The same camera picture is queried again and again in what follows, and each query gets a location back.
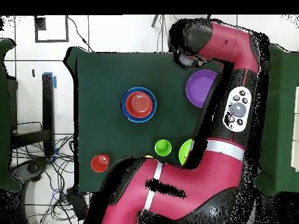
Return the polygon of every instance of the white stripe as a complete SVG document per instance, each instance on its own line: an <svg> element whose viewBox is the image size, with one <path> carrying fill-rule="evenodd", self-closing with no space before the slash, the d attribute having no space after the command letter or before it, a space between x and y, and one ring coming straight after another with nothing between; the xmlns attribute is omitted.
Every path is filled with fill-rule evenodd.
<svg viewBox="0 0 299 224"><path fill-rule="evenodd" d="M145 200L145 205L144 205L144 209L146 210L150 210L150 207L152 205L152 200L154 199L154 195L155 193L151 190L148 191L148 194L147 194L147 200Z"/></svg>
<svg viewBox="0 0 299 224"><path fill-rule="evenodd" d="M240 161L243 161L244 150L228 142L222 142L218 140L208 140L208 145L206 150L223 153L225 155L229 155Z"/></svg>
<svg viewBox="0 0 299 224"><path fill-rule="evenodd" d="M154 174L154 179L156 179L156 180L160 179L160 176L161 176L161 173L162 173L162 166L163 166L163 164L161 162L158 162L157 168L156 168L156 171L155 171L155 174Z"/></svg>
<svg viewBox="0 0 299 224"><path fill-rule="evenodd" d="M192 151L192 149L193 149L193 146L194 146L194 140L192 140L192 142L191 142L190 151Z"/></svg>
<svg viewBox="0 0 299 224"><path fill-rule="evenodd" d="M154 174L154 179L159 180L161 173L162 173L163 164L161 162L158 162L157 168ZM147 199L145 200L144 209L150 210L150 207L152 205L152 200L154 199L155 193L151 190L148 191Z"/></svg>

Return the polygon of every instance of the green table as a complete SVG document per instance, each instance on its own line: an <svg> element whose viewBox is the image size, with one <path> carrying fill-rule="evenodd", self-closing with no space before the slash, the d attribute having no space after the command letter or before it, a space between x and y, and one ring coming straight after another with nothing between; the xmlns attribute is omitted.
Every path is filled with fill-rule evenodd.
<svg viewBox="0 0 299 224"><path fill-rule="evenodd" d="M291 167L295 90L299 86L299 54L269 47L271 70L263 130L260 165L264 172L255 180L265 195L299 193L299 172Z"/></svg>
<svg viewBox="0 0 299 224"><path fill-rule="evenodd" d="M151 155L161 162L180 165L179 149L192 138L201 109L186 97L186 83L198 69L183 70L168 53L89 53L69 49L65 62L79 87L79 190L98 191L110 169L126 156ZM220 72L211 62L201 69ZM154 116L134 123L121 112L121 98L133 87L150 90L157 100ZM172 151L158 157L155 143L168 140ZM108 169L97 173L93 157L107 154Z"/></svg>

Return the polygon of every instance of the green panel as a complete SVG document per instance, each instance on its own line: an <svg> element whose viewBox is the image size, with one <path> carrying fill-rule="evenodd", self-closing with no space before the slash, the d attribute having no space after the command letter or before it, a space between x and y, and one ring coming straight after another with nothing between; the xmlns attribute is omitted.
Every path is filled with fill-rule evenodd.
<svg viewBox="0 0 299 224"><path fill-rule="evenodd" d="M291 167L295 89L299 86L299 54L270 47L271 70L260 165L263 175L256 186L266 195L299 192L299 173Z"/></svg>
<svg viewBox="0 0 299 224"><path fill-rule="evenodd" d="M17 192L22 189L22 186L8 173L11 163L11 114L9 112L6 71L4 70L4 56L13 46L10 40L0 39L0 188Z"/></svg>
<svg viewBox="0 0 299 224"><path fill-rule="evenodd" d="M79 81L79 189L97 191L113 164L126 156L152 155L161 162L180 164L179 149L192 138L201 109L186 97L186 83L198 69L183 70L168 53L88 53L73 48L67 63ZM220 71L211 62L201 69ZM121 98L133 87L149 89L157 100L154 116L134 123L121 112ZM159 139L172 144L168 156L158 157ZM110 157L103 173L91 169L94 156Z"/></svg>

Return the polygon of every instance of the red cup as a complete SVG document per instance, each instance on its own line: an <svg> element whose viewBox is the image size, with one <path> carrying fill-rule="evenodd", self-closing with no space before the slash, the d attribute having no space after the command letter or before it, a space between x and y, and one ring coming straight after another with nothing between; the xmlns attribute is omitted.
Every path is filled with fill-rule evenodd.
<svg viewBox="0 0 299 224"><path fill-rule="evenodd" d="M91 168L97 173L103 173L110 162L108 155L97 155L91 160Z"/></svg>

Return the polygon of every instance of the red robot arm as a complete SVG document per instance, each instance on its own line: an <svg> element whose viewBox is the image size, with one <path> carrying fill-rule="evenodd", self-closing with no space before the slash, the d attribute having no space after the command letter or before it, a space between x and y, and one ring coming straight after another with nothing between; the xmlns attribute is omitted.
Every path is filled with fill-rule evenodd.
<svg viewBox="0 0 299 224"><path fill-rule="evenodd" d="M107 207L102 224L137 224L141 210L179 224L217 224L223 221L215 220L217 215L223 219L229 214L229 203L221 206L221 202L235 200L253 125L258 44L254 36L234 27L207 19L181 19L170 29L168 45L174 62L183 69L214 59L230 62L232 71L214 82L217 87L209 93L213 95L205 103L204 119L193 139L197 152L190 152L185 169L152 159L142 162L119 198ZM180 188L185 197L153 192L145 186L148 180Z"/></svg>

